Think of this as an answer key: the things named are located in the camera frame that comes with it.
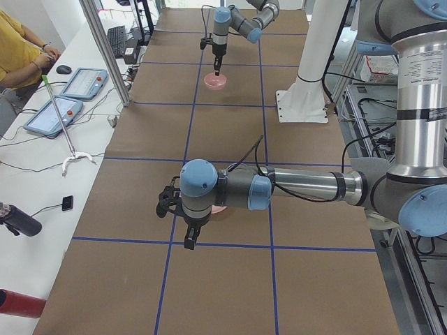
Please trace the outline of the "pink bowl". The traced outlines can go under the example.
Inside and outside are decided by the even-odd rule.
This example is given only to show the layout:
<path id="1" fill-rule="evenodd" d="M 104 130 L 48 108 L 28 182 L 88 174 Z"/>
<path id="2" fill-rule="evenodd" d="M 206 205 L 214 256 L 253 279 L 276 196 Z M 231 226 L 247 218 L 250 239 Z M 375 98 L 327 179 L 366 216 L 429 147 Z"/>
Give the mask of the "pink bowl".
<path id="1" fill-rule="evenodd" d="M 227 206 L 216 206 L 216 205 L 212 205 L 212 210 L 211 213 L 212 214 L 218 214 L 223 212 L 224 210 L 227 209 Z"/>

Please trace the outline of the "black keyboard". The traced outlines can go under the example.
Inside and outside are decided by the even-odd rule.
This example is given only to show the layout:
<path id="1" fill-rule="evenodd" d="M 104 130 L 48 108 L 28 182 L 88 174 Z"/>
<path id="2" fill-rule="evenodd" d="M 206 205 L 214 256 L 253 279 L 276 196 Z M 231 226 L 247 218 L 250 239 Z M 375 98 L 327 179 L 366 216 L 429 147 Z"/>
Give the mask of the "black keyboard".
<path id="1" fill-rule="evenodd" d="M 122 58 L 125 52 L 126 42 L 125 26 L 121 25 L 109 28 L 107 38 L 115 58 Z"/>

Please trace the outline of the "small black square device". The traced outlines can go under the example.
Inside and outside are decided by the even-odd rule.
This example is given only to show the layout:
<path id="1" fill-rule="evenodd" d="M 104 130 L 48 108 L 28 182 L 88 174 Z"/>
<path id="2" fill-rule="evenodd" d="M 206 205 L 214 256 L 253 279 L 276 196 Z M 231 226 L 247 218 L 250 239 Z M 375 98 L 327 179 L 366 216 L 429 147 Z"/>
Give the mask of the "small black square device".
<path id="1" fill-rule="evenodd" d="M 62 204 L 61 204 L 61 210 L 62 211 L 72 210 L 73 201 L 74 201 L 74 197 L 72 195 L 63 197 Z"/>

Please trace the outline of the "silver reacher grabber stick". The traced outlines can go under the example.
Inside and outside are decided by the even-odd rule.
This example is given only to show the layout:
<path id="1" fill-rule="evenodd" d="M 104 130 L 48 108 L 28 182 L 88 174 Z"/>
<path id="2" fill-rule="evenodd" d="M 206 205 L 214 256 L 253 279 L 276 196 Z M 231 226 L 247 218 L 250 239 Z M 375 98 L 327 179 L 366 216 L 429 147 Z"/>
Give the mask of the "silver reacher grabber stick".
<path id="1" fill-rule="evenodd" d="M 66 158 L 66 159 L 64 160 L 64 162 L 62 163 L 62 176 L 63 176 L 63 177 L 66 176 L 66 174 L 67 174 L 68 164 L 69 164 L 71 161 L 76 161 L 76 160 L 80 160 L 80 159 L 82 159 L 82 158 L 87 158 L 90 162 L 92 162 L 92 163 L 95 165 L 95 164 L 96 164 L 96 161 L 94 160 L 94 158 L 92 157 L 92 155 L 90 155 L 90 154 L 88 154 L 88 153 L 86 153 L 86 152 L 81 152 L 81 151 L 76 151 L 76 150 L 75 150 L 75 147 L 73 146 L 73 143 L 71 142 L 71 139 L 70 139 L 70 137 L 69 137 L 69 134 L 68 134 L 68 132 L 67 132 L 67 130 L 66 130 L 64 121 L 63 121 L 63 119 L 62 119 L 62 117 L 61 117 L 61 113 L 60 113 L 60 110 L 59 110 L 59 106 L 57 105 L 56 99 L 55 99 L 54 94 L 53 94 L 53 92 L 52 92 L 52 88 L 50 87 L 50 84 L 49 84 L 49 82 L 48 82 L 47 76 L 46 76 L 46 75 L 41 75 L 41 77 L 42 77 L 42 80 L 43 80 L 43 82 L 44 82 L 44 84 L 45 84 L 45 87 L 46 87 L 46 89 L 47 89 L 47 91 L 48 91 L 48 93 L 49 93 L 49 96 L 50 96 L 50 99 L 51 99 L 51 101 L 52 101 L 52 104 L 54 105 L 56 116 L 57 116 L 57 118 L 58 118 L 58 120 L 59 120 L 61 129 L 62 129 L 62 131 L 63 131 L 63 133 L 64 133 L 64 136 L 65 136 L 66 141 L 67 141 L 67 143 L 68 143 L 68 148 L 69 148 L 70 153 L 71 153 L 71 155 L 70 155 L 68 158 Z"/>

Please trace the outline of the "upper blue teach pendant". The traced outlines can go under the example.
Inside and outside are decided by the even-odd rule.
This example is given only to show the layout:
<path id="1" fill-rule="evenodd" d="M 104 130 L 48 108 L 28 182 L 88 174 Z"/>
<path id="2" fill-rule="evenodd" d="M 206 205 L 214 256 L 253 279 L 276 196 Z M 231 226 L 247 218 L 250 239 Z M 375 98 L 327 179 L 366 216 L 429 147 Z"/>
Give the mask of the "upper blue teach pendant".
<path id="1" fill-rule="evenodd" d="M 90 101 L 102 90 L 107 79 L 108 72 L 105 69 L 78 68 L 62 89 L 61 95 Z"/>

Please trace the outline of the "blue teach pendant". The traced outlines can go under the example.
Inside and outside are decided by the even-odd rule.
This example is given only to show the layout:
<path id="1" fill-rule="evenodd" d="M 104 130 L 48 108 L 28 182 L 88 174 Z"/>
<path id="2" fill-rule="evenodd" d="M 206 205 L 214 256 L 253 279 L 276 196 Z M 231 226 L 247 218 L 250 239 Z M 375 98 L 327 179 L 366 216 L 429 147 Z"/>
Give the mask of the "blue teach pendant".
<path id="1" fill-rule="evenodd" d="M 56 95 L 54 97 L 65 126 L 70 125 L 83 108 L 83 102 L 74 98 Z M 51 100 L 31 117 L 24 125 L 24 129 L 32 133 L 56 137 L 62 132 L 56 110 Z"/>
<path id="2" fill-rule="evenodd" d="M 90 101 L 102 90 L 107 79 L 108 72 L 105 69 L 78 68 L 62 89 L 61 95 Z"/>

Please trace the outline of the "black computer mouse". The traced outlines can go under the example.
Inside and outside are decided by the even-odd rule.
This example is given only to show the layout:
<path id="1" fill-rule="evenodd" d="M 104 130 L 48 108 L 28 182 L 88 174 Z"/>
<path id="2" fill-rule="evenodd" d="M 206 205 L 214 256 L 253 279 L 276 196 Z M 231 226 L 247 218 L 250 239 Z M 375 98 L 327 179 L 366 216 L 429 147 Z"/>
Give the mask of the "black computer mouse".
<path id="1" fill-rule="evenodd" d="M 56 72 L 58 74 L 68 75 L 68 74 L 72 73 L 72 68 L 67 65 L 60 65 L 60 66 L 57 66 Z"/>

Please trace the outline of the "black water bottle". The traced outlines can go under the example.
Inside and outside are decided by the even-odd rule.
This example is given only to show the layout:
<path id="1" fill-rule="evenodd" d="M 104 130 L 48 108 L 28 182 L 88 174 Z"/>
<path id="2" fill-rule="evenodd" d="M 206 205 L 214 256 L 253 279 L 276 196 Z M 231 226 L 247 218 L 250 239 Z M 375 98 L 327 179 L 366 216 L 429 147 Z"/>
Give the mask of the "black water bottle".
<path id="1" fill-rule="evenodd" d="M 20 234 L 32 237 L 37 235 L 42 225 L 35 218 L 24 213 L 14 205 L 1 203 L 1 224 L 15 236 Z"/>

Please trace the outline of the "lower blue teach pendant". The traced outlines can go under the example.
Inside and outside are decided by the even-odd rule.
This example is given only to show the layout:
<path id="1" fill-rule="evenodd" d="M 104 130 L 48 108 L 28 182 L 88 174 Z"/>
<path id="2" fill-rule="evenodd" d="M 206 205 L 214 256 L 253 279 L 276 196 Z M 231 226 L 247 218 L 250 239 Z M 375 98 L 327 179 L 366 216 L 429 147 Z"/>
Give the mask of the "lower blue teach pendant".
<path id="1" fill-rule="evenodd" d="M 83 108 L 83 102 L 74 98 L 56 95 L 54 97 L 65 126 L 70 125 Z M 24 129 L 32 133 L 56 137 L 62 132 L 56 110 L 51 100 L 31 117 L 24 125 Z"/>

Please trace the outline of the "person in yellow shirt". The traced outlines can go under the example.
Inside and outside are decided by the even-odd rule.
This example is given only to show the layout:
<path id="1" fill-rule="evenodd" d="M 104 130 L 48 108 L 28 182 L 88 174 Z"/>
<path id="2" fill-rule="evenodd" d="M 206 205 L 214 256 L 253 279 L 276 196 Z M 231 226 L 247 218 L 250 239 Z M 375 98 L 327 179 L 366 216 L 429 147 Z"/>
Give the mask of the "person in yellow shirt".
<path id="1" fill-rule="evenodd" d="M 1 11 L 1 87 L 21 89 L 38 83 L 60 56 L 58 49 Z"/>

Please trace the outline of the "red bottle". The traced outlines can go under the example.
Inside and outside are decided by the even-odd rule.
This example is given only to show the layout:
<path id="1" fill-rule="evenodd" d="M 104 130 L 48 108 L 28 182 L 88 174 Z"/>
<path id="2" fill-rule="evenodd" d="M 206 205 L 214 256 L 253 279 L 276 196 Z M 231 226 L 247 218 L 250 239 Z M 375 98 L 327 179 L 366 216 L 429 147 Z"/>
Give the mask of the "red bottle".
<path id="1" fill-rule="evenodd" d="M 46 300 L 1 289 L 1 313 L 25 318 L 39 318 Z"/>

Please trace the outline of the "white pedestal column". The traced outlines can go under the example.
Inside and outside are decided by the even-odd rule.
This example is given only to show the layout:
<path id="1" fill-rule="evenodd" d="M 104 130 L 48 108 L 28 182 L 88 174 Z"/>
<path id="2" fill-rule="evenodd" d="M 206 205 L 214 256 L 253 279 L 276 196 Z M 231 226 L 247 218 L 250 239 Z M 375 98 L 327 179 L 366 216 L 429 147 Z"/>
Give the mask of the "white pedestal column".
<path id="1" fill-rule="evenodd" d="M 287 90 L 276 92 L 281 123 L 328 122 L 323 76 L 349 7 L 349 0 L 315 2 L 296 80 Z"/>

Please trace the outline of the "aluminium frame post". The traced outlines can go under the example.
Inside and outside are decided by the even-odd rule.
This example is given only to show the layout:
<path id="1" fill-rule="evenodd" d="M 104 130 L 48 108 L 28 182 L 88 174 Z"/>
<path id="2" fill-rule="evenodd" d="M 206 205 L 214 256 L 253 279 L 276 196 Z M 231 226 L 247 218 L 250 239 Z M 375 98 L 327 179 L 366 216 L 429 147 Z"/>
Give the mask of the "aluminium frame post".
<path id="1" fill-rule="evenodd" d="M 79 0 L 80 6 L 87 20 L 92 36 L 96 42 L 99 52 L 107 66 L 109 76 L 118 93 L 124 107 L 131 102 L 128 89 L 124 84 L 120 69 L 112 53 L 101 19 L 98 16 L 96 5 L 92 0 Z"/>

